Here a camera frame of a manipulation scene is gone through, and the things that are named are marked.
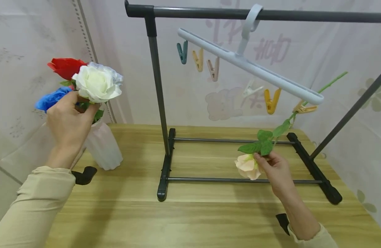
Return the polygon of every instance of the wooden table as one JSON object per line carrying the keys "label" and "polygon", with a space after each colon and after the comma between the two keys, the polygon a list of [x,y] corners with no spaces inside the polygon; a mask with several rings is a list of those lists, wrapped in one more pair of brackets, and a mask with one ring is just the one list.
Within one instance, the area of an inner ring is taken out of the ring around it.
{"label": "wooden table", "polygon": [[[123,154],[121,166],[99,169],[89,185],[75,186],[46,247],[296,247],[276,220],[284,209],[268,184],[171,182],[166,201],[160,203],[156,192],[164,158],[161,127],[110,127]],[[313,151],[302,131],[292,132],[309,153]],[[177,127],[177,137],[255,139],[256,133],[254,128]],[[176,142],[171,176],[241,178],[234,164],[238,146]],[[277,145],[275,150],[289,160],[294,179],[313,179],[292,146]],[[317,219],[339,247],[381,247],[376,222],[321,155],[316,164],[343,196],[334,206],[317,185],[298,185]],[[90,165],[97,167],[86,151],[75,170]]]}

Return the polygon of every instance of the peach rose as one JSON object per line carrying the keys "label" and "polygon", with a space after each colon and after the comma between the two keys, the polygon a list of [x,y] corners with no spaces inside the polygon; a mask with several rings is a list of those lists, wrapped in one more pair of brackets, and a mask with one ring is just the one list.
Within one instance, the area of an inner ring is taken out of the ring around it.
{"label": "peach rose", "polygon": [[239,156],[237,161],[235,161],[235,164],[240,175],[243,177],[247,177],[251,180],[257,180],[261,175],[253,154],[244,154]]}

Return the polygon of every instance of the wall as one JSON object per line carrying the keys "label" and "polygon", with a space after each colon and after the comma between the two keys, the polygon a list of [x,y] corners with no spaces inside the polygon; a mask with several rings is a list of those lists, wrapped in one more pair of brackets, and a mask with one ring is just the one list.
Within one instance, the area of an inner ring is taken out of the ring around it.
{"label": "wall", "polygon": [[33,107],[62,81],[47,62],[94,60],[84,27],[75,0],[0,1],[0,219],[54,145],[45,113]]}
{"label": "wall", "polygon": [[[114,111],[118,122],[160,124],[144,20],[128,18],[123,0],[87,2],[91,7],[86,18],[93,21],[91,35],[93,40],[98,40],[97,56],[104,64],[121,68],[125,77],[124,93]],[[250,8],[254,3],[250,0],[130,2],[214,8]],[[381,0],[260,0],[258,3],[266,9],[279,10],[381,12]],[[273,127],[282,123],[299,101],[282,92],[276,113],[268,115],[261,94],[245,100],[241,97],[251,78],[248,73],[221,60],[219,80],[211,81],[206,60],[214,62],[214,55],[204,52],[204,70],[199,73],[191,55],[192,50],[198,52],[198,47],[190,43],[188,61],[186,65],[180,63],[176,44],[183,44],[183,40],[177,36],[179,27],[234,51],[241,37],[241,21],[159,18],[156,24],[169,125]],[[324,92],[326,100],[318,112],[297,119],[295,126],[305,130],[318,144],[358,99],[366,81],[381,72],[381,24],[261,21],[251,34],[245,56],[316,91],[342,72],[349,72]],[[258,83],[276,90],[264,81]],[[324,156],[381,225],[381,93],[329,144]]]}

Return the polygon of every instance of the clothes rack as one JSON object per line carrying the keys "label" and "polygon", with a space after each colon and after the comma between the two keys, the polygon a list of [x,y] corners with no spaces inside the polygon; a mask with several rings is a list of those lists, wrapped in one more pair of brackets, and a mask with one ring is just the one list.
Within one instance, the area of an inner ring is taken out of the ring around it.
{"label": "clothes rack", "polygon": [[[229,183],[268,183],[266,179],[248,180],[240,178],[198,178],[198,177],[170,177],[171,161],[175,142],[222,142],[222,143],[252,143],[251,140],[229,140],[229,139],[205,139],[205,138],[178,138],[175,128],[167,130],[167,122],[164,107],[164,97],[161,84],[159,52],[157,47],[156,18],[193,18],[193,19],[245,19],[250,10],[225,9],[225,8],[182,8],[182,7],[159,7],[153,5],[130,4],[125,0],[125,8],[128,17],[144,18],[146,34],[149,39],[149,48],[152,60],[152,68],[155,79],[157,103],[161,120],[162,137],[164,141],[165,156],[161,170],[157,198],[164,201],[167,197],[169,182],[229,182]],[[261,10],[258,20],[265,21],[318,21],[318,22],[347,22],[347,23],[381,23],[381,13],[361,12],[329,12],[329,11],[294,11],[294,10]],[[373,84],[365,91],[353,107],[344,115],[342,120],[326,136],[315,151],[309,155],[298,137],[294,133],[288,133],[289,141],[278,141],[277,144],[291,145],[306,165],[314,180],[294,180],[296,184],[317,184],[332,204],[339,204],[342,196],[323,172],[314,162],[315,157],[334,138],[334,136],[346,125],[346,123],[357,113],[362,105],[381,86],[381,74]]]}

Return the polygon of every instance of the hanger hook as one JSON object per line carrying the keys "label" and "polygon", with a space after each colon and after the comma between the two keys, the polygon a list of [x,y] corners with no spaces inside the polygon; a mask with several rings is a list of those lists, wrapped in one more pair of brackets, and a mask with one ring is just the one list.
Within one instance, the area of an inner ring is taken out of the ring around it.
{"label": "hanger hook", "polygon": [[250,9],[250,12],[248,12],[247,18],[245,19],[245,24],[243,26],[243,31],[241,33],[242,40],[236,52],[237,55],[243,56],[248,41],[250,40],[250,32],[255,31],[258,27],[259,20],[256,20],[256,17],[262,9],[262,5],[254,4]]}

